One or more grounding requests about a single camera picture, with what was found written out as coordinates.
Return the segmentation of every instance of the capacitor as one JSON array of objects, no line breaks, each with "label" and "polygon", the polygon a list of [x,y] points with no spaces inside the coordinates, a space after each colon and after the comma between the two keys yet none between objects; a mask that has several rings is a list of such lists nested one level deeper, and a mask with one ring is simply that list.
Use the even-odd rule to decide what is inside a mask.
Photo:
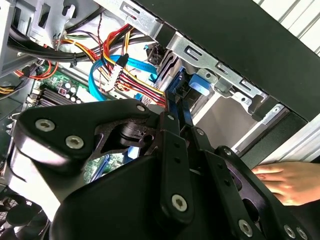
[{"label": "capacitor", "polygon": [[73,94],[75,94],[76,91],[77,91],[77,89],[74,86],[70,88],[70,92],[72,92]]},{"label": "capacitor", "polygon": [[65,86],[65,88],[66,88],[66,89],[71,88],[71,84],[70,84],[70,83],[68,83],[68,82],[67,82],[64,86]]}]

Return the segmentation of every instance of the wire bundle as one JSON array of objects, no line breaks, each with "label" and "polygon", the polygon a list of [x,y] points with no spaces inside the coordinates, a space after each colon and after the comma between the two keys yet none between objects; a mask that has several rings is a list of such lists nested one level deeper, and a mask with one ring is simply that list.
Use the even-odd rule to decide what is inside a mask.
[{"label": "wire bundle", "polygon": [[[77,62],[81,62],[81,61],[91,61],[93,63],[91,72],[93,73],[95,70],[99,70],[101,75],[106,79],[105,83],[107,84],[110,79],[110,75],[113,72],[113,68],[116,64],[115,61],[111,59],[111,54],[114,53],[115,50],[122,48],[122,53],[124,54],[124,53],[127,53],[128,46],[130,44],[153,42],[153,40],[150,39],[148,36],[134,37],[137,34],[141,34],[141,33],[136,29],[134,29],[129,24],[126,24],[122,28],[111,32],[108,35],[107,39],[104,42],[102,42],[100,39],[100,27],[101,27],[101,21],[102,21],[102,12],[104,10],[105,9],[103,7],[100,7],[97,11],[95,11],[93,14],[85,18],[83,21],[79,22],[75,26],[72,26],[66,29],[67,35],[65,38],[61,40],[61,42],[59,42],[58,45],[59,46],[64,44],[75,45],[81,50],[80,53],[63,52],[63,51],[60,51],[59,49],[55,50],[47,46],[40,46],[35,42],[31,41],[30,39],[28,39],[22,33],[20,33],[14,26],[11,26],[8,46],[16,51],[28,54],[30,56],[33,56],[42,60],[47,60],[48,66],[49,66],[47,71],[41,75],[24,76],[24,73],[19,70],[15,71],[15,74],[20,78],[43,80],[46,78],[50,78],[55,74],[55,72],[58,69],[58,62],[69,62],[69,63],[77,64]],[[100,15],[98,36],[88,31],[79,30],[80,27],[82,27],[84,24],[86,24],[93,18],[97,17],[98,15]],[[80,41],[88,38],[92,38],[95,42],[98,43],[98,46],[90,49],[84,46],[83,44],[77,42],[77,40]],[[52,62],[56,62],[53,70],[52,70]],[[136,60],[136,64],[137,63],[140,66],[143,64],[146,64]],[[163,98],[164,93],[162,91],[159,91],[153,88],[152,86],[146,84],[145,82],[137,79],[129,71],[127,71],[126,68],[124,68],[121,71],[121,74],[118,76],[114,87],[120,91],[130,91],[130,90],[135,91],[137,93],[140,93],[146,96],[147,98],[154,101],[158,105],[161,105],[161,106],[165,105],[165,100]],[[91,90],[96,89],[97,95],[101,94],[100,91],[103,91],[102,89],[100,89],[100,91],[98,90],[94,81],[90,89]],[[15,91],[14,87],[0,86],[0,94],[8,95],[13,93],[14,91]]]},{"label": "wire bundle", "polygon": [[[110,45],[124,37],[124,50],[127,51],[129,45],[130,32],[133,30],[133,27],[129,24],[124,25],[117,31],[111,32],[107,39],[103,42],[103,54],[101,57],[101,63],[107,71],[111,72],[115,62],[110,58]],[[158,105],[164,106],[165,100],[163,99],[163,92],[155,89],[154,87],[146,84],[145,82],[137,79],[125,68],[122,70],[122,74],[117,79],[116,85],[123,87],[123,89],[133,90],[137,93],[140,93],[147,98],[151,99],[153,102]]]}]

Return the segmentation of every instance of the human hand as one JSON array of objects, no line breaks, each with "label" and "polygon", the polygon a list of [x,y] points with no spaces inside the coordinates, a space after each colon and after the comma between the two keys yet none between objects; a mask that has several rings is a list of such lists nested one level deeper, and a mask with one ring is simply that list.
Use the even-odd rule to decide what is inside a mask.
[{"label": "human hand", "polygon": [[252,171],[285,206],[320,199],[320,164],[280,162],[256,166]]}]

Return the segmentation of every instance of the bolt head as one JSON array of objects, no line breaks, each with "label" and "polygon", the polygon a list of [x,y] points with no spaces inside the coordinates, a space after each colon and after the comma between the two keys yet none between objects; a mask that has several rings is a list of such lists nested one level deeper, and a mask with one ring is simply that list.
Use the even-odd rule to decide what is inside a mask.
[{"label": "bolt head", "polygon": [[171,120],[175,120],[175,117],[171,116],[170,114],[168,114],[168,118]]},{"label": "bolt head", "polygon": [[227,154],[228,156],[231,156],[231,151],[227,148],[224,149],[225,154]]},{"label": "bolt head", "polygon": [[198,128],[196,131],[197,131],[197,133],[200,134],[201,136],[205,135],[205,132],[202,131],[200,128]]},{"label": "bolt head", "polygon": [[296,231],[298,232],[300,237],[302,237],[304,240],[308,240],[307,234],[300,227],[297,227]]},{"label": "bolt head", "polygon": [[175,194],[171,198],[172,205],[179,211],[179,212],[185,212],[188,208],[188,204],[186,200],[178,194]]},{"label": "bolt head", "polygon": [[81,149],[85,143],[81,137],[71,135],[65,139],[65,144],[71,149]]},{"label": "bolt head", "polygon": [[35,127],[40,131],[50,132],[56,128],[56,125],[48,119],[39,119],[35,122]]},{"label": "bolt head", "polygon": [[249,225],[249,223],[246,220],[240,219],[238,222],[239,228],[241,229],[241,231],[248,237],[251,238],[254,234],[254,232],[252,231],[251,226]]},{"label": "bolt head", "polygon": [[280,107],[279,106],[276,106],[274,109],[273,109],[273,112],[274,113],[277,113],[277,112],[279,112],[280,111]]},{"label": "bolt head", "polygon": [[288,225],[284,225],[283,228],[284,228],[286,234],[287,234],[290,238],[292,238],[292,239],[295,239],[295,238],[296,238],[295,232],[294,232]]},{"label": "bolt head", "polygon": [[144,112],[144,111],[146,110],[146,109],[145,109],[143,106],[141,106],[141,105],[137,105],[136,108],[137,108],[138,110],[140,110],[141,112]]}]

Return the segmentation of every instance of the black cable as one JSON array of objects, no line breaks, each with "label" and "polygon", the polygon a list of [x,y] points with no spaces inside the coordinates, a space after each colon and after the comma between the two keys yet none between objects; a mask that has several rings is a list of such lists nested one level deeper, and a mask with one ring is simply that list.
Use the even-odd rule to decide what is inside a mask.
[{"label": "black cable", "polygon": [[88,22],[92,21],[93,19],[95,19],[97,16],[99,16],[100,14],[102,14],[106,9],[104,7],[99,7],[96,11],[94,11],[93,13],[91,13],[89,16],[87,16],[85,19],[81,20],[80,22],[78,22],[77,24],[68,27],[65,31],[69,34],[72,33],[73,31],[81,28],[82,26],[86,25]]}]

